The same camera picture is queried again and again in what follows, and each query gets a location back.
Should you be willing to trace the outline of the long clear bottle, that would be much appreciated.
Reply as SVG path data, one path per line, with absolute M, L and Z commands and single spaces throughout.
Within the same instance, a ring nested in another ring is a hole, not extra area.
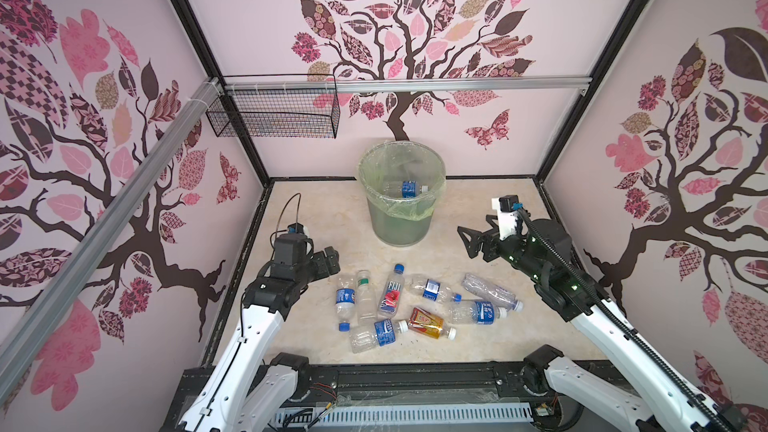
M 462 286 L 467 292 L 490 301 L 499 308 L 514 312 L 521 312 L 524 308 L 523 302 L 513 292 L 478 275 L 466 273 Z

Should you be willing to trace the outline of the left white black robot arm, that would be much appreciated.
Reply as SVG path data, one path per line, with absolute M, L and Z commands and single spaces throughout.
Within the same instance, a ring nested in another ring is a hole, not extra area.
M 316 251 L 295 222 L 278 231 L 273 256 L 245 289 L 235 331 L 202 390 L 170 431 L 261 431 L 300 389 L 308 360 L 289 355 L 264 367 L 262 360 L 310 283 L 340 271 L 332 247 Z

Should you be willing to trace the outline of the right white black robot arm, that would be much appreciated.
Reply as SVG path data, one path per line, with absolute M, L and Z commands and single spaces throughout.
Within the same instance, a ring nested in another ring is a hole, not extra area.
M 621 431 L 743 431 L 747 418 L 677 372 L 627 320 L 605 290 L 576 266 L 570 235 L 524 211 L 486 218 L 490 229 L 458 227 L 467 254 L 502 259 L 528 276 L 542 301 L 603 352 L 632 387 L 626 392 L 553 346 L 526 359 L 546 388 L 564 394 Z

